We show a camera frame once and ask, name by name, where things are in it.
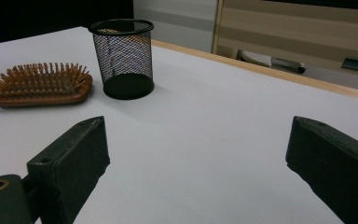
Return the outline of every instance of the white wall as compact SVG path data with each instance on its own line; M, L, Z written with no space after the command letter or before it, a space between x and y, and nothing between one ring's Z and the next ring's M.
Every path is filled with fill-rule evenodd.
M134 18L151 21L152 38L212 52L217 0L133 0Z

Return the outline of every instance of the table surface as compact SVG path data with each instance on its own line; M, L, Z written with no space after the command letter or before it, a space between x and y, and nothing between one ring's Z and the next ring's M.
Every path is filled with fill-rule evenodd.
M81 104L0 107L0 175L25 177L62 133L104 116L111 164L76 223L342 223L285 153L294 116L358 140L357 90L158 41L152 53L156 88L120 101L85 28L1 43L0 73L79 63L94 80Z

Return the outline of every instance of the pen holder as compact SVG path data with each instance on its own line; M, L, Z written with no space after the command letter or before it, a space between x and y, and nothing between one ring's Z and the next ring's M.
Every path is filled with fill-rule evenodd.
M103 79L103 91L112 98L132 100L154 89L150 21L99 21L89 27Z

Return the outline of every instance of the wooden table edge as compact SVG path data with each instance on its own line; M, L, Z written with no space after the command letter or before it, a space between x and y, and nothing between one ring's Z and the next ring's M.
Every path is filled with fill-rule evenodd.
M342 95L358 98L358 90L356 90L354 88L345 87L345 86L321 81L321 80L310 78L310 77L303 77L300 75L290 74L290 73L286 73L283 71L279 71L279 70L272 69L272 68L267 68L267 67L252 64L252 63L244 63L244 62L241 62L238 60L233 60L233 59L219 56L216 54L207 53L207 52L196 50L196 49L189 49L189 48L177 46L174 44L169 44L166 42L158 41L155 39L152 39L152 45L156 46L156 47L160 47L160 48L172 49L172 50L175 50L178 52L197 56L197 57L215 61L218 63L225 63L228 65L246 69L246 70L249 70L252 72L256 72L261 75L265 75L265 76L269 76L269 77L276 77L279 79L283 79L283 80L295 82L298 84L310 86L310 87L317 88L320 90L331 91L331 92L339 93Z

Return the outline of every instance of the brown hairbrush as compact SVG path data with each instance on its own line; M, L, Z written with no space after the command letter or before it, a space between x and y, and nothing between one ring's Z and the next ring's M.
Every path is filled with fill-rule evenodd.
M7 69L0 78L0 106L60 105L83 101L92 76L78 64L34 63Z

